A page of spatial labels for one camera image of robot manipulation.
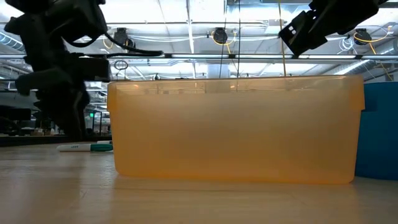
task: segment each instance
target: translucent plastic container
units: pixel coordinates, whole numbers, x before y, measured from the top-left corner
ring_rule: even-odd
[[[347,184],[361,76],[109,84],[116,170],[133,177]]]

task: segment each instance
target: table surface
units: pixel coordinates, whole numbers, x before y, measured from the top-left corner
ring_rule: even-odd
[[[398,223],[398,182],[349,185],[122,177],[112,152],[0,148],[0,223]]]

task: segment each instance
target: cable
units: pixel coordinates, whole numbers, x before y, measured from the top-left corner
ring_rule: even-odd
[[[125,46],[123,44],[118,43],[115,39],[113,39],[107,32],[104,33],[104,35],[114,44],[117,46],[125,49],[125,50],[130,50],[131,52],[137,52],[141,54],[146,54],[146,55],[152,55],[152,56],[161,56],[163,55],[163,51],[161,50],[141,50],[141,49],[135,49],[133,47]]]
[[[375,49],[374,49],[372,43],[369,43],[369,46],[371,46],[371,49],[372,49],[373,53],[374,53],[375,55],[377,55],[377,53],[376,53],[376,51],[375,51]],[[387,71],[387,69],[384,67],[383,63],[380,62],[380,65],[381,65],[381,67],[384,69],[385,73],[386,73],[387,76],[390,78],[390,80],[393,81],[392,77],[390,76],[390,73],[388,73],[388,71]]]
[[[224,12],[225,15],[225,21],[224,21],[224,30],[226,29],[226,13]],[[224,44],[223,44],[223,48],[221,49],[221,62],[220,62],[220,77],[221,78],[221,71],[223,69],[223,57],[224,56]]]
[[[377,40],[363,40],[363,39],[357,38],[357,37],[356,37],[356,34],[358,34],[358,33],[356,32],[356,33],[354,34],[354,38],[357,39],[357,40],[359,40],[359,41],[365,42],[365,43],[375,43],[375,42],[378,42],[378,41],[380,41],[380,40],[384,40],[384,39],[387,38],[387,36],[389,35],[389,33],[387,32],[386,35],[385,35],[384,37],[381,37],[380,39],[377,39]]]
[[[236,78],[239,78],[239,69],[241,68],[241,0],[239,0],[239,47],[238,47],[238,72]]]
[[[282,0],[279,0],[278,2],[278,7],[279,7],[279,26],[280,26],[280,30],[282,30],[282,9],[281,9],[281,5],[282,4]],[[284,73],[285,73],[285,77],[286,77],[286,59],[285,59],[285,48],[284,48],[284,42],[282,41],[282,39],[280,40],[280,44],[282,46],[282,61],[284,64]]]

